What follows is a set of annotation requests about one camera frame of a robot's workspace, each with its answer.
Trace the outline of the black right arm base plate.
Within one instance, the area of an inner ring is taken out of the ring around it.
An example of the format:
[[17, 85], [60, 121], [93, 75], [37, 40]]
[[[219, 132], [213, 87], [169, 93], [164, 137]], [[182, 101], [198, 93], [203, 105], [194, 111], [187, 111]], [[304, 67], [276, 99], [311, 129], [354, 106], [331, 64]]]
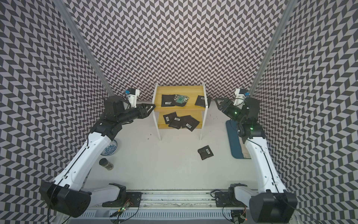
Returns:
[[234, 193], [214, 192], [216, 207], [245, 207], [246, 205], [235, 198]]

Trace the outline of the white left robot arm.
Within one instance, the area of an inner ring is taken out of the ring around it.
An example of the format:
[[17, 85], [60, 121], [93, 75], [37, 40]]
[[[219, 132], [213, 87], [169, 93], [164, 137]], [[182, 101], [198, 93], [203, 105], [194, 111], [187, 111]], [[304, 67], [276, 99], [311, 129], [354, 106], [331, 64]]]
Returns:
[[126, 187], [123, 185], [110, 183], [96, 189], [83, 189], [82, 186], [98, 157], [115, 139], [123, 125], [148, 117], [156, 107], [154, 104], [141, 103], [126, 109], [125, 104], [128, 103], [122, 96], [106, 99], [104, 112], [69, 165], [53, 181], [42, 182], [39, 192], [49, 210], [79, 217], [94, 205], [122, 207], [126, 204]]

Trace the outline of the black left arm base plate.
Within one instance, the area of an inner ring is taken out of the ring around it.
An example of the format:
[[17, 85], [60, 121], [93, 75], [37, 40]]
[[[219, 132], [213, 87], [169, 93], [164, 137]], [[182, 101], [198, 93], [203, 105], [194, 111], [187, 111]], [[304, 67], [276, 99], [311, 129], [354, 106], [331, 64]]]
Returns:
[[102, 203], [102, 207], [123, 207], [127, 201], [131, 203], [131, 207], [138, 207], [141, 202], [141, 197], [141, 192], [127, 192], [120, 194], [116, 200]]

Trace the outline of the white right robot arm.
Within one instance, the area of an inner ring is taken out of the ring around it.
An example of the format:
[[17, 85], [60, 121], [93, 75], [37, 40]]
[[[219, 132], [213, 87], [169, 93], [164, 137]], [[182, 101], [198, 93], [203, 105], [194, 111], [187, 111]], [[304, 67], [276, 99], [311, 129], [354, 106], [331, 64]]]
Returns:
[[260, 101], [246, 98], [241, 107], [228, 98], [217, 98], [215, 103], [220, 111], [237, 123], [237, 135], [248, 150], [257, 173], [257, 191], [245, 184], [230, 186], [235, 200], [250, 210], [256, 223], [289, 223], [298, 200], [294, 193], [287, 191], [269, 154], [264, 129], [258, 123]]

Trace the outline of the green tea bag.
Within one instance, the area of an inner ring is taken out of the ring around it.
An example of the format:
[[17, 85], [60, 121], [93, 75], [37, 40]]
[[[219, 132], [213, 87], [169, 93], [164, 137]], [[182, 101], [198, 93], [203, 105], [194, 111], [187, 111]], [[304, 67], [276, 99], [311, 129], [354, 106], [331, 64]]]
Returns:
[[188, 100], [189, 97], [186, 95], [175, 94], [172, 104], [174, 106], [184, 107], [187, 104]]

